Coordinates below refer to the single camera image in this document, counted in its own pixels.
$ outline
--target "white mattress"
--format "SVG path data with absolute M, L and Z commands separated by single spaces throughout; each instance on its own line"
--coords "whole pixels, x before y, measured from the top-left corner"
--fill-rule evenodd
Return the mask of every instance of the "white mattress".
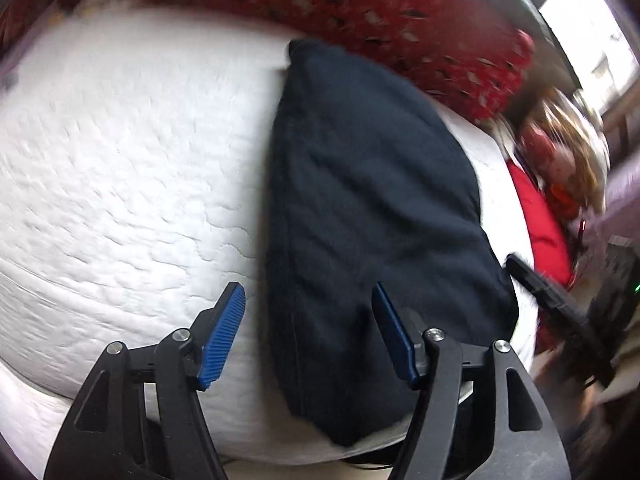
M 293 35 L 211 14 L 105 10 L 48 30 L 22 60 L 0 101 L 0 432 L 37 476 L 104 346 L 158 342 L 230 280 L 246 289 L 246 315 L 222 378 L 200 397 L 219 452 L 322 462 L 406 431 L 404 421 L 333 446 L 289 415 L 271 373 L 264 174 Z M 476 169 L 498 259 L 515 251 L 532 263 L 498 147 L 437 109 Z M 517 293 L 512 344 L 528 367 L 537 308 Z

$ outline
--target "quilted mattress surface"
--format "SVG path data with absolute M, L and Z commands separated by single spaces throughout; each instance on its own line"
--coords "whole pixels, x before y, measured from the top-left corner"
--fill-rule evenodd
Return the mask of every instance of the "quilted mattress surface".
M 231 280 L 246 289 L 246 314 L 221 379 L 200 396 L 220 453 L 323 462 L 406 431 L 403 421 L 333 446 L 289 415 L 271 372 L 266 153 L 293 36 L 212 14 L 111 9 L 49 29 L 21 61 L 0 100 L 0 433 L 37 476 L 104 346 L 158 342 Z M 434 106 L 476 170 L 498 259 L 532 263 L 498 147 Z M 537 307 L 516 293 L 512 344 L 528 367 Z

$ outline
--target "metal screw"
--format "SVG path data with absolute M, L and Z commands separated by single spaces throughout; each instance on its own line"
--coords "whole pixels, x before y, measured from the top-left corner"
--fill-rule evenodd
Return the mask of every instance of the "metal screw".
M 120 341 L 114 341 L 107 345 L 107 354 L 116 355 L 122 352 L 122 343 Z
M 503 354 L 511 351 L 511 345 L 504 339 L 498 339 L 498 341 L 494 343 L 494 346 L 498 352 L 502 352 Z
M 191 337 L 191 333 L 186 328 L 179 328 L 172 334 L 172 337 L 174 341 L 187 341 Z
M 444 339 L 444 332 L 439 328 L 430 328 L 427 330 L 427 337 L 435 342 L 442 341 Z

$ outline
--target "ribbed blue rubber pad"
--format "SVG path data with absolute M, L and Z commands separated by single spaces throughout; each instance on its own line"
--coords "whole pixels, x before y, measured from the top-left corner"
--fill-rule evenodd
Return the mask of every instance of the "ribbed blue rubber pad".
M 244 288 L 238 285 L 226 302 L 224 312 L 202 351 L 202 368 L 198 374 L 198 382 L 204 390 L 220 378 L 244 315 L 244 305 Z
M 396 375 L 410 386 L 417 384 L 414 346 L 381 283 L 373 288 L 371 307 Z

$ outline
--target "folded garment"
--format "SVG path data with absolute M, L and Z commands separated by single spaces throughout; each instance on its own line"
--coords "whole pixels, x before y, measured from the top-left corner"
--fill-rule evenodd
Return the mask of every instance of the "folded garment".
M 509 339 L 510 277 L 482 230 L 473 167 L 406 79 L 301 40 L 273 131 L 271 351 L 295 415 L 350 446 L 411 412 L 370 310 L 392 301 L 459 341 Z

